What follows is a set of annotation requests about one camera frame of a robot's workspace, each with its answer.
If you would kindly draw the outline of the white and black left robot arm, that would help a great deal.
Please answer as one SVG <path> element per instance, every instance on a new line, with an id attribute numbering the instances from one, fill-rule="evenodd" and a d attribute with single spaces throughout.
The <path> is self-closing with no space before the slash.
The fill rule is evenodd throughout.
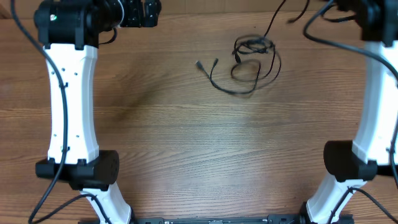
<path id="1" fill-rule="evenodd" d="M 40 178 L 62 181 L 87 198 L 98 223 L 133 223 L 117 185 L 119 156 L 100 150 L 93 115 L 99 35 L 118 27 L 155 27 L 162 5 L 149 1 L 43 1 L 34 14 L 50 80 L 52 136 Z"/>

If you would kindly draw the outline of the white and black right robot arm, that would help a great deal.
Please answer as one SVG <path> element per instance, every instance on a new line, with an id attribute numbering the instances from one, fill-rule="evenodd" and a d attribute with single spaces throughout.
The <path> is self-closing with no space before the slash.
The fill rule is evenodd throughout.
<path id="1" fill-rule="evenodd" d="M 313 21 L 336 6 L 352 11 L 361 28 L 360 49 L 308 33 Z M 327 173 L 301 208 L 304 223 L 352 223 L 340 213 L 377 175 L 397 178 L 397 1 L 328 1 L 305 25 L 304 36 L 366 57 L 366 87 L 359 129 L 349 141 L 328 141 L 323 159 Z"/>

